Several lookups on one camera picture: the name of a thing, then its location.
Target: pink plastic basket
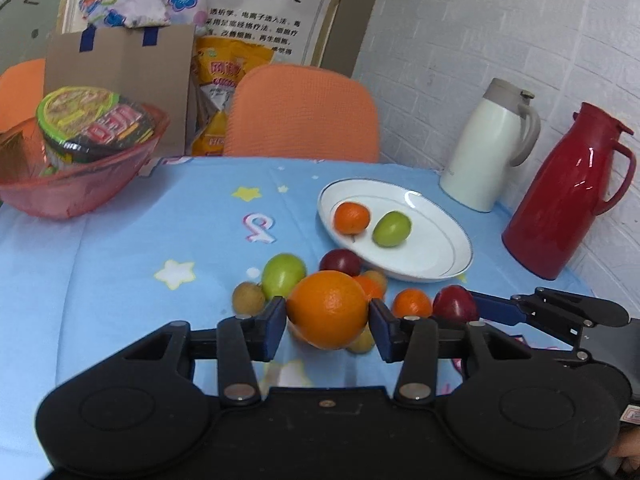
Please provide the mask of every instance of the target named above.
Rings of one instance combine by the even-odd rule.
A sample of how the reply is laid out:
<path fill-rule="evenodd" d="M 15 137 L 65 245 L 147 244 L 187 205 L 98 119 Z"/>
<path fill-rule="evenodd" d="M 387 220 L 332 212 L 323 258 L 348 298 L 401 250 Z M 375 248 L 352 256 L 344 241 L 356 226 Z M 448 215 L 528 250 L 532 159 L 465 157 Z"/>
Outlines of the pink plastic basket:
<path fill-rule="evenodd" d="M 51 176 L 35 118 L 0 134 L 0 200 L 32 216 L 65 219 L 93 211 L 125 187 L 148 161 L 169 125 L 158 108 L 143 105 L 155 122 L 145 142 L 117 155 Z"/>

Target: white thermos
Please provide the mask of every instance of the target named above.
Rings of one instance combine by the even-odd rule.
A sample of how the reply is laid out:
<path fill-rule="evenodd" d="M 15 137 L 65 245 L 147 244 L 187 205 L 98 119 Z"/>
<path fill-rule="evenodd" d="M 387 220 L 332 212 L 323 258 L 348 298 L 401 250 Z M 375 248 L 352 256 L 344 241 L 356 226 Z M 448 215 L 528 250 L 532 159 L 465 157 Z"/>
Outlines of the white thermos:
<path fill-rule="evenodd" d="M 522 164 L 538 140 L 540 117 L 529 106 L 533 97 L 502 79 L 491 81 L 440 177 L 445 193 L 476 211 L 494 208 L 507 168 Z M 527 116 L 529 127 L 522 134 Z"/>

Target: orange chair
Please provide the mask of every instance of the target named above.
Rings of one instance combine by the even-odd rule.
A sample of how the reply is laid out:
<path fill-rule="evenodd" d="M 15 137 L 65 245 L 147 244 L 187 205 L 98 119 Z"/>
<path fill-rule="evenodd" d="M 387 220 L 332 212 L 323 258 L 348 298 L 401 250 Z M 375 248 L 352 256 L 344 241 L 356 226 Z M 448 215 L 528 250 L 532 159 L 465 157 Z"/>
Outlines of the orange chair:
<path fill-rule="evenodd" d="M 0 132 L 36 115 L 44 88 L 44 59 L 10 66 L 0 75 Z"/>
<path fill-rule="evenodd" d="M 265 65 L 242 79 L 233 99 L 225 156 L 378 161 L 376 105 L 343 75 Z"/>

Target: cardboard box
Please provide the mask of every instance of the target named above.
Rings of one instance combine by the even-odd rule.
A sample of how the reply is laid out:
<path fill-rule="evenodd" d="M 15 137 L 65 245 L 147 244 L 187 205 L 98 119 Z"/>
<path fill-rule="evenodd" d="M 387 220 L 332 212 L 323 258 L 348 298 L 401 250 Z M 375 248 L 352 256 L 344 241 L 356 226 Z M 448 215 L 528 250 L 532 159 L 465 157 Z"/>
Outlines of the cardboard box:
<path fill-rule="evenodd" d="M 193 25 L 57 34 L 47 49 L 45 94 L 62 86 L 96 86 L 152 104 L 171 119 L 154 156 L 183 155 L 196 128 L 193 38 Z"/>

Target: tangerine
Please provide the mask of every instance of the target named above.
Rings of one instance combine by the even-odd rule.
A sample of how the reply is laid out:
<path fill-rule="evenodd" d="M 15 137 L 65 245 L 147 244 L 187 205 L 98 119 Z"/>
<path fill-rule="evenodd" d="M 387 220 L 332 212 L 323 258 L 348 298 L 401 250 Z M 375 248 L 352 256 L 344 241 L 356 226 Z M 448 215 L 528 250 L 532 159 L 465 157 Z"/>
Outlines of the tangerine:
<path fill-rule="evenodd" d="M 367 324 L 368 315 L 361 286 L 337 270 L 310 274 L 287 298 L 292 332 L 322 350 L 337 350 L 353 342 Z"/>
<path fill-rule="evenodd" d="M 429 297 L 419 288 L 406 288 L 396 296 L 391 312 L 396 317 L 429 317 L 433 314 L 433 306 Z"/>
<path fill-rule="evenodd" d="M 365 272 L 362 273 L 362 275 L 372 279 L 374 282 L 376 282 L 379 286 L 382 287 L 383 292 L 386 292 L 388 280 L 386 276 L 382 274 L 382 272 L 379 272 L 378 270 L 366 270 Z"/>
<path fill-rule="evenodd" d="M 359 235 L 369 222 L 369 209 L 356 202 L 342 202 L 334 213 L 334 228 L 343 235 Z"/>
<path fill-rule="evenodd" d="M 367 298 L 367 303 L 373 300 L 373 298 L 378 298 L 379 300 L 384 299 L 384 289 L 380 286 L 379 283 L 377 283 L 375 280 L 372 280 L 369 276 L 361 274 L 359 276 L 354 276 L 353 279 L 356 280 L 358 282 L 358 285 L 362 287 L 364 295 Z"/>

